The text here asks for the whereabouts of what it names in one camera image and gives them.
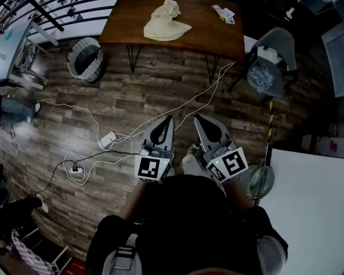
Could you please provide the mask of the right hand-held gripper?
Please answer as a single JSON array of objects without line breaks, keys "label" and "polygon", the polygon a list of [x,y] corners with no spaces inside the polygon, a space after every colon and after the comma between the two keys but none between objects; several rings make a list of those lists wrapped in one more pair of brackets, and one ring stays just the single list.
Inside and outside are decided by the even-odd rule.
[{"label": "right hand-held gripper", "polygon": [[210,178],[224,183],[248,169],[243,149],[229,141],[228,129],[222,122],[207,115],[195,114],[194,124]]}]

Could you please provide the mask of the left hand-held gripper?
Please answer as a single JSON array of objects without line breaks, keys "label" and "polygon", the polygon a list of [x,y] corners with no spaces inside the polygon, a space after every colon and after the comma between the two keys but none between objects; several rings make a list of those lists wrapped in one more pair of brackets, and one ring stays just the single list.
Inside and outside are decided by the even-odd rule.
[{"label": "left hand-held gripper", "polygon": [[162,184],[168,176],[173,176],[173,140],[172,116],[162,117],[147,127],[143,134],[144,145],[135,156],[135,177],[142,182]]}]

